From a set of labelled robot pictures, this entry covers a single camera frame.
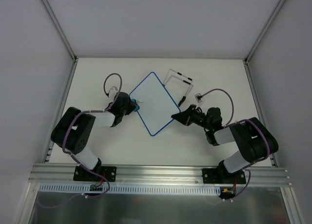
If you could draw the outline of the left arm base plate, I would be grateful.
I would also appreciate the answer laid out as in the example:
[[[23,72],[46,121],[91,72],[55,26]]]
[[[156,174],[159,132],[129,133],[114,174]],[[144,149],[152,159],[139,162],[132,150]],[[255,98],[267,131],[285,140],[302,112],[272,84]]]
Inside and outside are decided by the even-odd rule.
[[[88,172],[81,166],[76,166],[73,180],[76,182],[99,182],[102,177],[105,177],[108,182],[115,182],[117,175],[117,167],[101,166],[96,172]]]

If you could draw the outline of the blue-framed whiteboard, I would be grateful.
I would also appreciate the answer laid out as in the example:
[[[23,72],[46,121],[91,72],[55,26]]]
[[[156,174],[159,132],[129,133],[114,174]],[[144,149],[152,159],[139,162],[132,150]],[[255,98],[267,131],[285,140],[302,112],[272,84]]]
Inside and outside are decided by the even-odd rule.
[[[137,113],[152,137],[173,121],[173,114],[181,112],[155,72],[149,73],[129,96],[138,102]]]

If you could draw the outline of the blue heart-shaped eraser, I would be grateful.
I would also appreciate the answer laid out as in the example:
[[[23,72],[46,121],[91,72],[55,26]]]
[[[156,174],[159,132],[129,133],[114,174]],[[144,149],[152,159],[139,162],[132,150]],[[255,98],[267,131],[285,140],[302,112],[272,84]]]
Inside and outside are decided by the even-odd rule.
[[[131,106],[134,112],[137,112],[139,110],[138,101],[136,99],[131,99]]]

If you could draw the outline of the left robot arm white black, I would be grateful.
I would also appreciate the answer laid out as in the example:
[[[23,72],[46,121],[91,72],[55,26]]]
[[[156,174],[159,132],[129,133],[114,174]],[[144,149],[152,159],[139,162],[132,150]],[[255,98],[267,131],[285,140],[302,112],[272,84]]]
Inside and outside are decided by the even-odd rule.
[[[100,176],[103,178],[104,174],[101,160],[87,146],[92,130],[115,127],[124,116],[138,110],[137,101],[124,92],[115,94],[104,110],[81,111],[69,107],[53,129],[50,139],[84,169],[88,179],[95,181]]]

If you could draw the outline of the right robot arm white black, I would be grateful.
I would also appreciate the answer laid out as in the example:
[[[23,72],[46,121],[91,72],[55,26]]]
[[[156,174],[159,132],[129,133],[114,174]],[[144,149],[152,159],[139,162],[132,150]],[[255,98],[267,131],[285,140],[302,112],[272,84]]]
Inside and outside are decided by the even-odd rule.
[[[218,107],[209,108],[207,113],[203,113],[192,104],[185,111],[173,114],[171,118],[185,126],[194,123],[202,127],[207,142],[213,146],[236,143],[238,150],[222,160],[213,172],[204,176],[214,182],[220,180],[229,183],[239,172],[266,160],[279,149],[275,137],[256,117],[223,126]]]

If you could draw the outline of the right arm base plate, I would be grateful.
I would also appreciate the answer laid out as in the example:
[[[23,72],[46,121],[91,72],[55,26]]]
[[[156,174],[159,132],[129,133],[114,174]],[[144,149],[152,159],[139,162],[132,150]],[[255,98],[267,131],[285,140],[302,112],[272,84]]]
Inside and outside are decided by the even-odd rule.
[[[220,172],[216,168],[203,168],[202,178],[204,184],[245,184],[246,177],[242,170],[235,173]]]

